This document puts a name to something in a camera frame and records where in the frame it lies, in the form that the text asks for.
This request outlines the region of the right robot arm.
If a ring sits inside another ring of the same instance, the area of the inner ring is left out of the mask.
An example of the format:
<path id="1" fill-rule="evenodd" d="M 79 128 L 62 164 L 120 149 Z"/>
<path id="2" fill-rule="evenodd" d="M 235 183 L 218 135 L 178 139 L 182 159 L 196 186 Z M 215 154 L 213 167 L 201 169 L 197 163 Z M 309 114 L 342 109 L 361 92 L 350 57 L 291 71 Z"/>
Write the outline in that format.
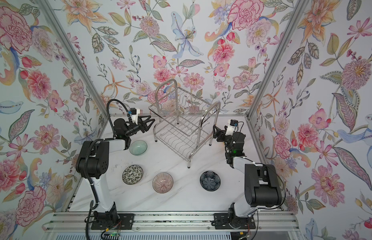
<path id="1" fill-rule="evenodd" d="M 213 138 L 225 145 L 227 164 L 244 174 L 244 194 L 228 209 L 227 223 L 233 229 L 247 225 L 258 210 L 274 210 L 285 201 L 275 167 L 256 163 L 245 155 L 246 135 L 235 131 L 237 126 L 237 123 L 224 129 L 213 126 Z"/>

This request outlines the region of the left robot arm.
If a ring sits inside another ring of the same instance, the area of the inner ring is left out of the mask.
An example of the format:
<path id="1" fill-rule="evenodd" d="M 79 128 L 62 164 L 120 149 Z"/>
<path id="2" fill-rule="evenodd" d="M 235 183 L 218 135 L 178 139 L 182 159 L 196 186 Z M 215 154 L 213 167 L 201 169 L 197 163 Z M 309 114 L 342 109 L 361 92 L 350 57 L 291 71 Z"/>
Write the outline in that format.
<path id="1" fill-rule="evenodd" d="M 76 172 L 85 179 L 91 189 L 93 200 L 90 202 L 91 215 L 94 220 L 106 224 L 116 224 L 119 215 L 108 188 L 106 173 L 109 166 L 110 142 L 121 140 L 125 150 L 131 145 L 131 137 L 138 132 L 146 133 L 153 126 L 155 119 L 150 115 L 132 114 L 128 120 L 118 118 L 110 120 L 113 136 L 106 139 L 85 141 L 76 162 Z"/>

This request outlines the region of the dark blue patterned bowl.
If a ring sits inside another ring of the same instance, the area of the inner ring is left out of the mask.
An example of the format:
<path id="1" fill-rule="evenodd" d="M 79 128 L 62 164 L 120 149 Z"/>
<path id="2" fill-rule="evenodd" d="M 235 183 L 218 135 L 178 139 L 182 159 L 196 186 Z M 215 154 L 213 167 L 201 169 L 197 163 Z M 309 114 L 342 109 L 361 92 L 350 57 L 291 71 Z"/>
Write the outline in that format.
<path id="1" fill-rule="evenodd" d="M 200 176 L 200 184 L 208 192 L 215 192 L 221 186 L 221 178 L 213 171 L 206 171 Z"/>

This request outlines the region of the steel two-tier dish rack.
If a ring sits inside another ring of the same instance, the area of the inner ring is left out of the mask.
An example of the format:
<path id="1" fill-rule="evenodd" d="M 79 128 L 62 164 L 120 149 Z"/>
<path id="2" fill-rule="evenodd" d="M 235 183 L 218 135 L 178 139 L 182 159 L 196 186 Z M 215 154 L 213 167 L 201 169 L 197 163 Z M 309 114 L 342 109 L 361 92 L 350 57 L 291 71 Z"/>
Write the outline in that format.
<path id="1" fill-rule="evenodd" d="M 221 102 L 209 103 L 201 94 L 193 94 L 170 79 L 153 91 L 149 110 L 158 118 L 153 127 L 154 141 L 163 143 L 190 168 L 200 149 L 213 142 Z"/>

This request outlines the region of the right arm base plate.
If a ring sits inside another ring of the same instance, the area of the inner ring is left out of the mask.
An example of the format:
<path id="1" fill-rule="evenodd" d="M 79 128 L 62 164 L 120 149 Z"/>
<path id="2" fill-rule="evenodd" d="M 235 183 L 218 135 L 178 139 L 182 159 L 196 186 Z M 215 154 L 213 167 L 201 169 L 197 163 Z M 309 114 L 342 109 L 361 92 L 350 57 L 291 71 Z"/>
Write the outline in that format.
<path id="1" fill-rule="evenodd" d="M 216 230 L 254 230 L 256 223 L 253 217 L 239 218 L 229 213 L 215 213 L 212 226 Z"/>

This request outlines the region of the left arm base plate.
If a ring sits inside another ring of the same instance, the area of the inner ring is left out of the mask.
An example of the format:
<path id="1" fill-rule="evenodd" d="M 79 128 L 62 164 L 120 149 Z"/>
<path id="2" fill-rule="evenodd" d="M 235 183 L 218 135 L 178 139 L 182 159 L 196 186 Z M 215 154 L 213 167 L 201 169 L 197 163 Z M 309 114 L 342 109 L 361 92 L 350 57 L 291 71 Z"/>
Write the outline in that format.
<path id="1" fill-rule="evenodd" d="M 91 225 L 91 230 L 132 230 L 135 214 L 117 214 L 97 213 Z"/>

